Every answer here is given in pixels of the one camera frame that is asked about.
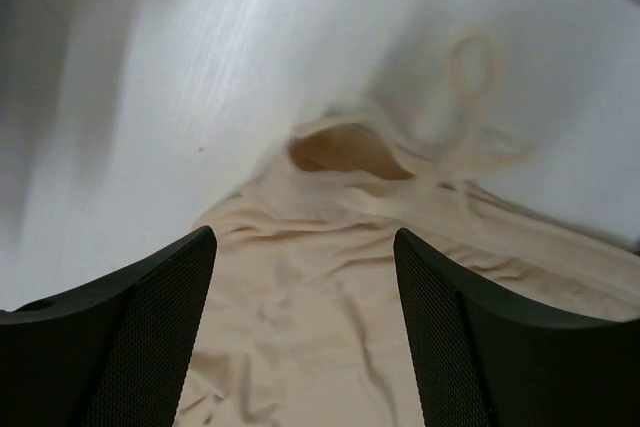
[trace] cloth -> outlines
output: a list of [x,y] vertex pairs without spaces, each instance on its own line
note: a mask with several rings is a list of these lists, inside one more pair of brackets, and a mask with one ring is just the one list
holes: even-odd
[[358,115],[303,126],[197,222],[219,250],[176,425],[422,425],[393,261],[400,227],[535,300],[640,315],[637,257],[470,185],[461,195],[443,164],[382,130]]

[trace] white table surface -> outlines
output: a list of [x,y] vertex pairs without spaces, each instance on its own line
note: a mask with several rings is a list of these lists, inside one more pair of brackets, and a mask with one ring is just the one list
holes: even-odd
[[303,106],[360,92],[420,22],[436,34],[447,22],[490,32],[507,52],[495,122],[536,144],[538,159],[485,185],[623,241],[640,233],[640,12],[627,0],[12,5],[0,64],[0,308],[185,233],[297,119],[319,113]]

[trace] garment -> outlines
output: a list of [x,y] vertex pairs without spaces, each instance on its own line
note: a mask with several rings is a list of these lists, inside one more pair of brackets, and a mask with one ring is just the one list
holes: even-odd
[[400,227],[535,300],[640,315],[637,257],[462,192],[466,174],[446,182],[383,130],[358,115],[303,126],[197,222],[219,250],[176,425],[422,425],[392,254]]

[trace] white surface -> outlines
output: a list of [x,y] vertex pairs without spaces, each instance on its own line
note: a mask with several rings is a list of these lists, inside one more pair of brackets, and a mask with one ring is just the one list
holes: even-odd
[[443,19],[504,46],[498,123],[539,146],[495,190],[625,240],[640,232],[640,11],[625,0],[17,5],[2,64],[0,307],[177,238],[302,105],[359,92],[407,29]]

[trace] beige fabric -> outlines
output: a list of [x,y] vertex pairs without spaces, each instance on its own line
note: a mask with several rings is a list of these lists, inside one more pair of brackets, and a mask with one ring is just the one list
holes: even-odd
[[400,227],[547,304],[640,314],[635,256],[474,191],[469,222],[455,191],[419,196],[433,163],[372,130],[358,115],[305,126],[196,224],[219,251],[177,425],[422,425],[392,257]]

